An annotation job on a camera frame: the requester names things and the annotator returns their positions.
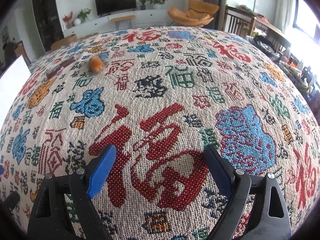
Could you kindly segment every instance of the black television screen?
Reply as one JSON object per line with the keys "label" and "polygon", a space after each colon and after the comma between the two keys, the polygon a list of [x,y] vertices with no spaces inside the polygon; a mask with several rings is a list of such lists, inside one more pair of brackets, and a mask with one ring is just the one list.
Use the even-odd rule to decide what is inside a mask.
{"label": "black television screen", "polygon": [[137,8],[136,0],[96,0],[97,14]]}

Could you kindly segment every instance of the white plant pot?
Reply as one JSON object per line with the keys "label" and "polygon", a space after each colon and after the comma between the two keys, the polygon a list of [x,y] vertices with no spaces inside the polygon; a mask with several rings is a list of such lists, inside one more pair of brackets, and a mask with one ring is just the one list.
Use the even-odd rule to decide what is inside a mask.
{"label": "white plant pot", "polygon": [[79,18],[75,19],[74,22],[73,22],[73,24],[74,24],[75,26],[80,25],[80,24],[81,24],[81,19],[79,19]]}
{"label": "white plant pot", "polygon": [[155,10],[160,10],[162,8],[162,4],[156,3],[156,4],[153,5],[153,8]]}

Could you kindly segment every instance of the patterned fabric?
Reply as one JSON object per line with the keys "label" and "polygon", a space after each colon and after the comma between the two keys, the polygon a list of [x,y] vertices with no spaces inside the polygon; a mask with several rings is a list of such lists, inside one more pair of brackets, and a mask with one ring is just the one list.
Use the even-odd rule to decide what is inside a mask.
{"label": "patterned fabric", "polygon": [[[104,71],[89,71],[92,55]],[[47,80],[70,56],[79,60]],[[283,72],[236,35],[187,27],[106,33],[31,69],[0,135],[0,197],[18,190],[13,214],[24,229],[44,175],[85,167],[107,143],[117,158],[93,203],[114,239],[207,237],[227,202],[202,158],[207,144],[249,174],[276,175],[293,231],[312,208],[320,182],[316,120]]]}

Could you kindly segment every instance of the cardboard box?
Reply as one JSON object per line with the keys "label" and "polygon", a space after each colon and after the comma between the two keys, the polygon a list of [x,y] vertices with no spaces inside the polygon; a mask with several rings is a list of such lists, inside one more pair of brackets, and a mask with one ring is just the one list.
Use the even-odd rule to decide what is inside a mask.
{"label": "cardboard box", "polygon": [[52,44],[51,51],[55,51],[57,49],[60,49],[62,46],[67,46],[70,43],[73,43],[73,42],[75,42],[77,40],[78,40],[77,35],[76,34],[72,34],[72,35],[70,35],[68,37],[65,37],[62,40],[56,41],[54,44]]}

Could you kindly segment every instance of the orange armchair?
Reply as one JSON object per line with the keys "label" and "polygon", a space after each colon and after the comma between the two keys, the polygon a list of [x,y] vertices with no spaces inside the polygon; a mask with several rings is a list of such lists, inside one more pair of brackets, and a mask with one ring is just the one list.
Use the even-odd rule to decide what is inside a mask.
{"label": "orange armchair", "polygon": [[214,19],[212,15],[220,8],[218,5],[197,0],[189,0],[188,5],[189,10],[186,12],[171,7],[168,10],[169,16],[184,26],[203,27]]}

